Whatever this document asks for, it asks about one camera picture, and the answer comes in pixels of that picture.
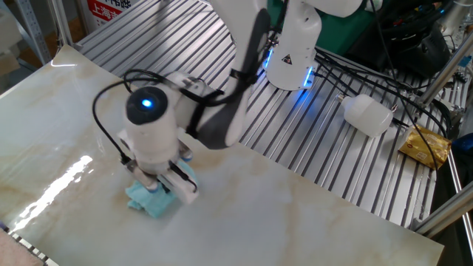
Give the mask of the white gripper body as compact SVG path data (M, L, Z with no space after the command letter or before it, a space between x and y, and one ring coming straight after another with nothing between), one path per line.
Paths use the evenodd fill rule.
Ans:
M118 133L121 143L134 158L126 164L127 171L150 193L161 187L185 203L199 196L197 181L192 170L183 163L191 160L191 149L177 136L160 139L152 134L128 136L126 130Z

